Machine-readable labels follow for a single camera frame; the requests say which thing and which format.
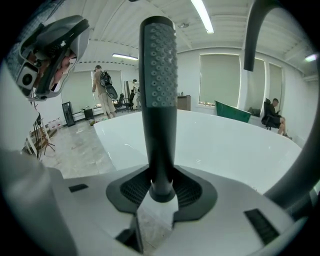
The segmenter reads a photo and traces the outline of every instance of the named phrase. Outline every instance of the wooden cabinet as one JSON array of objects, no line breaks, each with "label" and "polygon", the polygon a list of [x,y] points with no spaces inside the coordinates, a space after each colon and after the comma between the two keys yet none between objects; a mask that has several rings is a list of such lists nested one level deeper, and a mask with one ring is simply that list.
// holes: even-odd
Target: wooden cabinet
[{"label": "wooden cabinet", "polygon": [[178,110],[191,110],[191,99],[190,95],[178,96]]}]

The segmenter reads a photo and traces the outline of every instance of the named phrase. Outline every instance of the smoke detector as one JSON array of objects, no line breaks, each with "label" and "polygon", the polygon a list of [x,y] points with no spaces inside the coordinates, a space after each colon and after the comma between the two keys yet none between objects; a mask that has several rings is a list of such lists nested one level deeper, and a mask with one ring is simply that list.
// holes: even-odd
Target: smoke detector
[{"label": "smoke detector", "polygon": [[189,27],[190,23],[181,23],[180,25],[178,25],[178,28],[180,29],[185,29],[187,27]]}]

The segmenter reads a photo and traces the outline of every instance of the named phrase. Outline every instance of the shorts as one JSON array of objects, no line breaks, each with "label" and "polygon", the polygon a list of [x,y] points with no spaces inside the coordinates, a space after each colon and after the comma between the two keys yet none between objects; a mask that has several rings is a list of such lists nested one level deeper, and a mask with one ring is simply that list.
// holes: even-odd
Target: shorts
[{"label": "shorts", "polygon": [[105,114],[109,115],[110,113],[116,111],[115,106],[114,106],[114,102],[107,93],[101,93],[98,96],[98,98],[99,98],[101,107],[103,109],[103,112]]},{"label": "shorts", "polygon": [[270,117],[269,122],[270,122],[270,123],[273,123],[274,126],[275,126],[277,129],[279,129],[279,127],[280,127],[280,125],[281,125],[280,117],[278,117],[278,116]]}]

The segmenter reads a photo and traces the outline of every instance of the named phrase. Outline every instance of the beige pants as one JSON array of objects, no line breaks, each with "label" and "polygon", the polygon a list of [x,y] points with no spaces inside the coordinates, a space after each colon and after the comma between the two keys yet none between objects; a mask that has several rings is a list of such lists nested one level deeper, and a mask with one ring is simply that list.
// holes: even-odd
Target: beige pants
[{"label": "beige pants", "polygon": [[114,103],[107,93],[101,93],[98,98],[105,115],[116,111]]}]

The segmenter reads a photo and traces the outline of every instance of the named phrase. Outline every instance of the backpack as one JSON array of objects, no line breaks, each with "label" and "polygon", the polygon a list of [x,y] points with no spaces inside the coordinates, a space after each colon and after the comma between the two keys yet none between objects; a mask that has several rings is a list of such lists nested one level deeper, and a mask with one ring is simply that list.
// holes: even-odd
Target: backpack
[{"label": "backpack", "polygon": [[106,93],[113,100],[118,98],[115,88],[112,86],[112,80],[107,71],[100,71],[100,85],[105,89]]}]

